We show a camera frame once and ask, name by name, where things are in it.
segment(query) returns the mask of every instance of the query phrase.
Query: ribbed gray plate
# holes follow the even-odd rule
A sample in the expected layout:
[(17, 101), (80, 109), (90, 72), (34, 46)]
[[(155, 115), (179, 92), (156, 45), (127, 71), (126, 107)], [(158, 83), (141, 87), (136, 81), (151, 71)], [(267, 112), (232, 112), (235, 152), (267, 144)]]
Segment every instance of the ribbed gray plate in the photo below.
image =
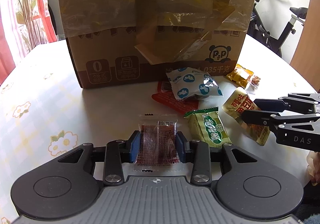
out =
[[(47, 224), (18, 218), (14, 224)], [(106, 187), (87, 210), (53, 224), (254, 224), (225, 210), (206, 187), (189, 184), (184, 177), (130, 176), (120, 186)], [(297, 224), (294, 217), (266, 221)]]

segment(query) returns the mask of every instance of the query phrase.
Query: number 0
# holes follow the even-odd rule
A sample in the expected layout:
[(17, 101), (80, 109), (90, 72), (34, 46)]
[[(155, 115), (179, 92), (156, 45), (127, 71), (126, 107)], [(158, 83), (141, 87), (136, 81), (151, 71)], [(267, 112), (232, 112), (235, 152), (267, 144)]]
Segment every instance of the number 0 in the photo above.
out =
[(93, 63), (93, 69), (94, 69), (95, 72), (100, 72), (102, 70), (101, 62), (95, 61)]

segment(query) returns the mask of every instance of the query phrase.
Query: gold snack package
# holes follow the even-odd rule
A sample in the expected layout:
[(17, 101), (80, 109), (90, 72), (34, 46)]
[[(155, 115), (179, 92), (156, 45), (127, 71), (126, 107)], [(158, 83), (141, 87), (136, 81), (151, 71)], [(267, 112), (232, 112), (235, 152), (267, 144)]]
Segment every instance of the gold snack package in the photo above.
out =
[(251, 139), (261, 146), (265, 145), (270, 133), (269, 127), (246, 124), (241, 118), (242, 112), (247, 109), (260, 110), (260, 108), (249, 98), (247, 92), (242, 87), (238, 87), (233, 92), (233, 94), (223, 104), (222, 109), (229, 116), (233, 117), (238, 124), (247, 131)]
[(225, 131), (218, 107), (191, 111), (185, 114), (193, 139), (206, 142), (210, 147), (221, 148), (224, 143), (230, 143)]
[(253, 72), (245, 69), (241, 65), (237, 64), (236, 68), (227, 75), (227, 78), (236, 82), (241, 87), (247, 86), (248, 80), (253, 76)]

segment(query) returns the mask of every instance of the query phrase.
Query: exercise bike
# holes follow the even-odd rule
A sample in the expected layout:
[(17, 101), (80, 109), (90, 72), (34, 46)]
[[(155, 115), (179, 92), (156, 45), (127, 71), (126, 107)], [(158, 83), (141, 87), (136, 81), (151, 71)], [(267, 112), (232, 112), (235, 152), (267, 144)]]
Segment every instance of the exercise bike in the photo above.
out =
[(293, 29), (293, 26), (296, 21), (301, 22), (302, 26), (304, 25), (304, 22), (305, 22), (304, 20), (307, 17), (308, 8), (291, 7), (290, 11), (293, 12), (293, 14), (291, 15), (291, 19), (287, 23), (287, 25), (285, 26), (279, 39), (276, 39), (276, 38), (270, 36), (270, 32), (267, 31), (265, 29), (265, 27), (263, 26), (261, 18), (256, 10), (256, 4), (259, 2), (260, 2), (260, 0), (255, 0), (247, 34), (250, 35), (251, 37), (255, 38), (257, 41), (262, 43), (264, 46), (271, 49), (279, 57), (282, 57), (281, 46), (283, 45), (284, 41), (287, 39), (287, 37), (289, 36), (290, 33), (292, 33), (292, 34), (296, 33), (296, 30)]

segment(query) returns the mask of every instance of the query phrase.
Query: white snack package with blue print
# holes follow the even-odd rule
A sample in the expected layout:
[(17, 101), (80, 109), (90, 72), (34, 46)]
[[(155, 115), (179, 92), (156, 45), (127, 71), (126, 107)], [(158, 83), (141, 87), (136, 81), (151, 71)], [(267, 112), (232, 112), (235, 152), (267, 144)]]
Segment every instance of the white snack package with blue print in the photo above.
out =
[(215, 80), (199, 69), (180, 68), (167, 73), (167, 77), (177, 100), (192, 96), (196, 96), (197, 99), (223, 96)]

